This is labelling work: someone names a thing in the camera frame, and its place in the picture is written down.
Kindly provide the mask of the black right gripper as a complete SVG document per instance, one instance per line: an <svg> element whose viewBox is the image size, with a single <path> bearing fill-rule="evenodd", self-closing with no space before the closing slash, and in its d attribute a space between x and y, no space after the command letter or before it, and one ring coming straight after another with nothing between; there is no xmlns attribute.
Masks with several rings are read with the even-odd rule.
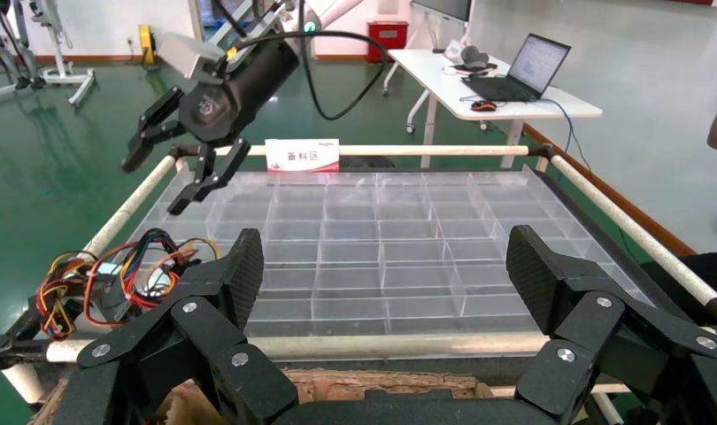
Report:
<svg viewBox="0 0 717 425"><path fill-rule="evenodd" d="M299 58L287 42L265 41L250 49L221 83L200 82L185 95L179 87L171 87L140 115L121 169L133 173L157 144L186 132L208 143L200 148L192 181L167 208L170 215L181 215L191 203L201 203L214 190L226 187L251 150L251 144L239 138L223 156L222 170L216 172L219 155L211 145L232 143L298 65ZM178 120L169 120L177 110Z"/></svg>

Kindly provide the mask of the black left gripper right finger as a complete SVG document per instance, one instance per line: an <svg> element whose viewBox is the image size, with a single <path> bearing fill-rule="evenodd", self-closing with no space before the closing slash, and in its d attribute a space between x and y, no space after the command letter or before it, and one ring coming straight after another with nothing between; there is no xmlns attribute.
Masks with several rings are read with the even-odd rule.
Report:
<svg viewBox="0 0 717 425"><path fill-rule="evenodd" d="M623 383L662 424L717 424L717 335L631 297L599 265L511 229L505 266L549 340L515 397L543 424L568 424L601 375Z"/></svg>

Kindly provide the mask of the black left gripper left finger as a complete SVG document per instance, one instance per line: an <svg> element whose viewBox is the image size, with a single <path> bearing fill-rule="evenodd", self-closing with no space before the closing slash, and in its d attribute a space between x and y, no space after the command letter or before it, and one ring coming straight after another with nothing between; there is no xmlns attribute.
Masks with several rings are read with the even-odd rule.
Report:
<svg viewBox="0 0 717 425"><path fill-rule="evenodd" d="M296 386L243 330L263 281L260 233L190 267L154 309L88 344L53 416L57 424L142 424L186 381L233 424L271 424Z"/></svg>

